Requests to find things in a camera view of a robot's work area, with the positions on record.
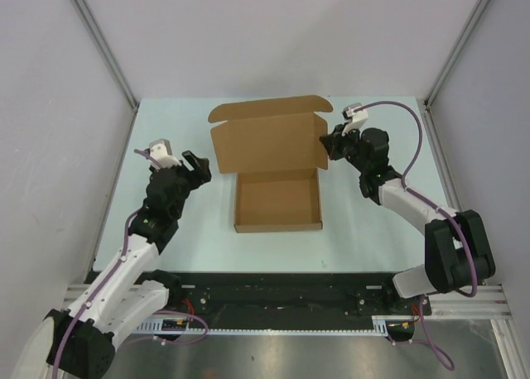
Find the brown cardboard box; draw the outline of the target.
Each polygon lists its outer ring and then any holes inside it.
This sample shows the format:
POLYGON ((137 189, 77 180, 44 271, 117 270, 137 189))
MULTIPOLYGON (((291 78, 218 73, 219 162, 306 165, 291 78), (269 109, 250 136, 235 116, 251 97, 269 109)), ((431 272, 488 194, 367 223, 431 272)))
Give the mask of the brown cardboard box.
POLYGON ((223 175, 236 176, 237 233, 321 230, 320 170, 328 156, 320 137, 332 104, 317 95, 223 103, 208 117, 223 175))

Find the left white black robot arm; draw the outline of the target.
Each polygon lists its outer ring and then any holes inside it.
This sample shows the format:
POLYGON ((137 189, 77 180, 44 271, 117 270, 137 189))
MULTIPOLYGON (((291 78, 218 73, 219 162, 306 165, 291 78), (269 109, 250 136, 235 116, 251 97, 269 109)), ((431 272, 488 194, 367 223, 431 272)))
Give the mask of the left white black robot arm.
POLYGON ((149 160, 151 174, 141 207, 126 219, 122 246, 82 295, 48 314, 54 324, 46 358, 52 377, 103 377, 139 324, 158 310, 171 313, 182 305, 178 277, 164 271, 154 271, 133 295, 127 292, 175 235, 191 192, 210 182, 210 163, 191 151, 176 158, 163 142, 138 155, 149 160))

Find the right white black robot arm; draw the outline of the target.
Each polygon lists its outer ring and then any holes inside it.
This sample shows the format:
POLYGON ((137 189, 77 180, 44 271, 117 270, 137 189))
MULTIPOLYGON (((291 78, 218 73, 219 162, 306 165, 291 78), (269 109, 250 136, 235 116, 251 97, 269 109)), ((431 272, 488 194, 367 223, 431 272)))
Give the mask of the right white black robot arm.
POLYGON ((344 124, 320 137, 332 161, 346 160, 359 172, 366 199, 405 219, 424 237, 423 264, 400 271, 383 285, 383 307, 401 314, 422 295, 457 292, 472 298, 496 271, 480 215, 435 204, 406 185, 390 164, 389 136, 378 128, 347 130, 344 124))

